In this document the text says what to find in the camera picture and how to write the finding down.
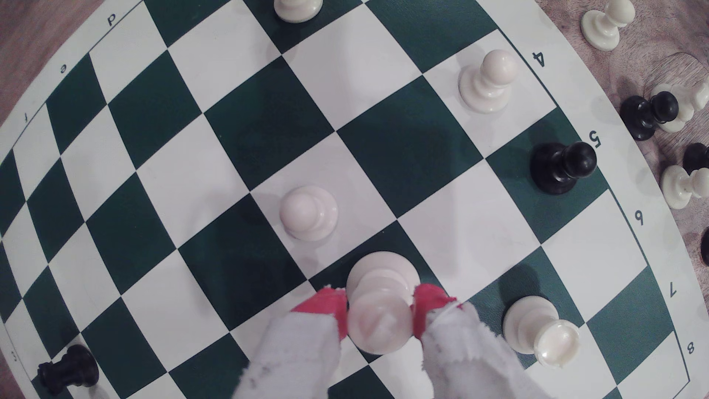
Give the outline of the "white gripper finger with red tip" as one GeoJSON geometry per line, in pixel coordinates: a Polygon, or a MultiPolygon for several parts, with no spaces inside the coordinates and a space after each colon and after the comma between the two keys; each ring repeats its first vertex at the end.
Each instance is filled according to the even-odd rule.
{"type": "Polygon", "coordinates": [[[327,398],[347,336],[347,295],[325,286],[273,319],[233,398],[327,398]]]}
{"type": "Polygon", "coordinates": [[[434,398],[549,398],[472,303],[433,284],[417,286],[412,297],[412,333],[434,398]]]}

